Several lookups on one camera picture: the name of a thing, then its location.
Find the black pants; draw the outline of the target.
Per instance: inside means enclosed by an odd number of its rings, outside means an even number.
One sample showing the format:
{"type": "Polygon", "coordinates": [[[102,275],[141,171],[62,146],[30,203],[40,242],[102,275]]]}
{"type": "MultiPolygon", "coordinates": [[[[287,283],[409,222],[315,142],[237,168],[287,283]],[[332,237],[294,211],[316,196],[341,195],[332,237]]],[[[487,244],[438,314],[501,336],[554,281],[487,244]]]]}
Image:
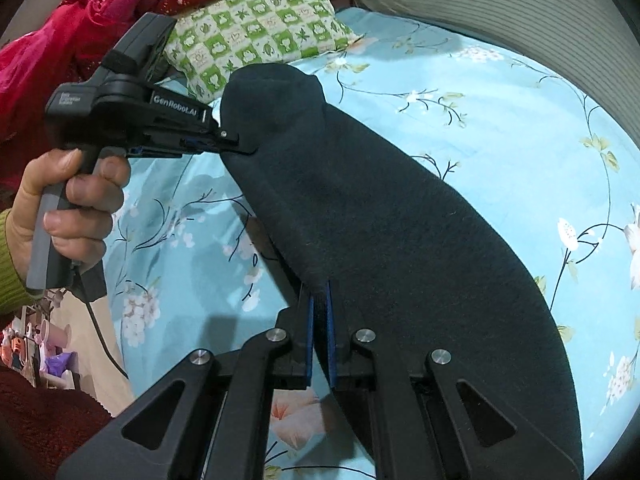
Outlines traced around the black pants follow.
{"type": "MultiPolygon", "coordinates": [[[[326,283],[334,281],[345,306],[394,338],[404,364],[415,370],[427,352],[448,350],[584,474],[572,373],[544,298],[457,191],[326,102],[318,79],[292,66],[235,72],[220,118],[257,144],[222,160],[314,298],[314,345],[328,380],[326,283]]],[[[366,400],[333,392],[373,458],[366,400]]]]}

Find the red pink blanket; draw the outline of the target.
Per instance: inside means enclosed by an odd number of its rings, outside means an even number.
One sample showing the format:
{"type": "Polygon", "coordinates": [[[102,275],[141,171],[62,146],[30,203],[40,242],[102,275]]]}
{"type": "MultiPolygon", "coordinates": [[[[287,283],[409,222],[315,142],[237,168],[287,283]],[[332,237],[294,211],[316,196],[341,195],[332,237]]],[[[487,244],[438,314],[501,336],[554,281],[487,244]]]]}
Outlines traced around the red pink blanket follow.
{"type": "Polygon", "coordinates": [[[15,191],[51,143],[43,113],[63,82],[88,79],[146,12],[188,14],[216,0],[62,0],[40,29],[1,50],[1,186],[15,191]]]}

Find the light blue floral bedsheet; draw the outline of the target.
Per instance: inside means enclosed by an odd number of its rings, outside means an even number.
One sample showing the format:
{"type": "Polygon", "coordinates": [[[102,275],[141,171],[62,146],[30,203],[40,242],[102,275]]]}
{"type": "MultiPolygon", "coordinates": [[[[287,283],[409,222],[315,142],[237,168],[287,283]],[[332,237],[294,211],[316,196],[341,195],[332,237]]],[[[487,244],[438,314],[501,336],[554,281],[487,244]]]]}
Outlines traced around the light blue floral bedsheet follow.
{"type": "MultiPolygon", "coordinates": [[[[558,324],[585,470],[639,405],[639,150],[523,55],[358,9],[346,51],[300,60],[326,99],[443,178],[511,245],[558,324]]],[[[105,259],[135,393],[189,351],[224,353],[285,306],[267,240],[215,154],[136,159],[105,259]]]]}

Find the green checkered pillow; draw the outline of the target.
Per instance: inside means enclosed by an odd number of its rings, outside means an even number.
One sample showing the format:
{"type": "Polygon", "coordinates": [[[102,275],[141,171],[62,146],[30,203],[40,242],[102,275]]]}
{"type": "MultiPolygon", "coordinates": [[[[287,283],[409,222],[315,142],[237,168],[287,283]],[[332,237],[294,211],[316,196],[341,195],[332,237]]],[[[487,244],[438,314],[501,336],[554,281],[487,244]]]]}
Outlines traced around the green checkered pillow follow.
{"type": "Polygon", "coordinates": [[[165,56],[188,95],[210,103],[244,66],[314,58],[358,39],[330,0],[216,0],[180,16],[165,56]]]}

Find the dark red knit garment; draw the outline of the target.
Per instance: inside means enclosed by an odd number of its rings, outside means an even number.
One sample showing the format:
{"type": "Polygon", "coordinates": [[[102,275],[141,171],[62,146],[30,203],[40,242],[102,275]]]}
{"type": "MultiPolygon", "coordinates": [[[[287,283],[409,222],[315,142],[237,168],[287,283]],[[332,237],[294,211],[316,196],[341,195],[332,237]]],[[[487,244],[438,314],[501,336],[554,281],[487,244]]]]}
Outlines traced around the dark red knit garment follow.
{"type": "Polygon", "coordinates": [[[34,387],[1,367],[1,477],[53,479],[68,456],[112,420],[80,390],[34,387]]]}

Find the grey striped bolster pillow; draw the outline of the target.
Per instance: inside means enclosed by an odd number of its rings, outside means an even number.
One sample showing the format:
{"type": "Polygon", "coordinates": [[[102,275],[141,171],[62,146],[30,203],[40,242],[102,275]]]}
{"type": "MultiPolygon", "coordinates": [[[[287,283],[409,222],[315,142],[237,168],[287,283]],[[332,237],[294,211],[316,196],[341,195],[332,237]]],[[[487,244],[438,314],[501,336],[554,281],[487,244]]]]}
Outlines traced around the grey striped bolster pillow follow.
{"type": "Polygon", "coordinates": [[[639,12],[628,0],[355,0],[491,42],[553,70],[639,137],[639,12]]]}

